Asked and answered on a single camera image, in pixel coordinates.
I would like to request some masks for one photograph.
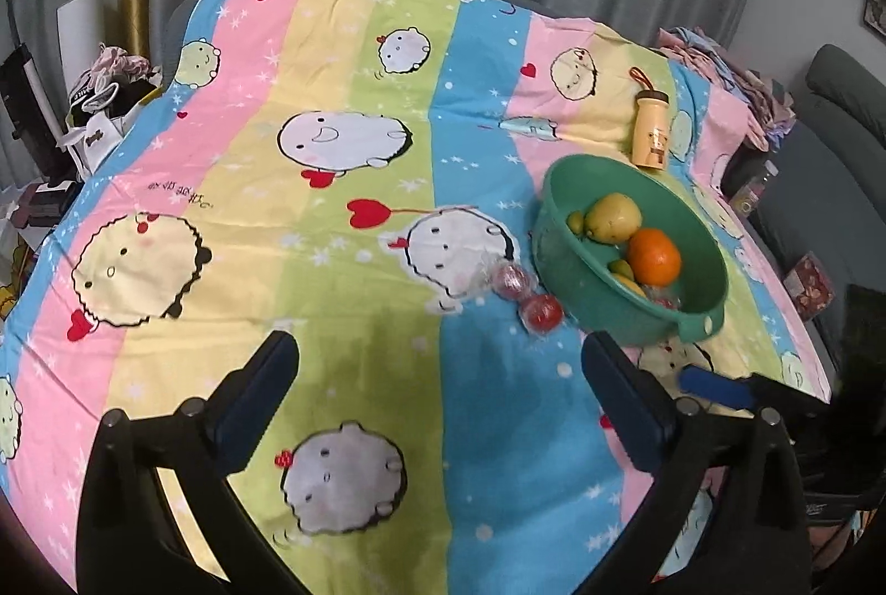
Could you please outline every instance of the orange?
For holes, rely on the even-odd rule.
[[[638,229],[627,242],[625,260],[638,283],[667,287],[679,276],[683,261],[677,246],[656,228]]]

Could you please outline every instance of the bed sheet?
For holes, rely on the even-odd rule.
[[[534,338],[471,275],[484,253],[530,267],[557,158],[625,160],[632,66],[671,96],[655,176],[718,238],[730,282],[719,334],[632,356],[672,390],[671,363],[697,362],[827,397],[719,193],[745,105],[681,66],[501,0],[200,0],[185,40],[173,85],[46,241],[0,347],[0,485],[69,583],[102,412],[208,396],[278,329],[300,373],[231,483],[312,592],[571,592],[648,479],[581,376],[579,329]]]

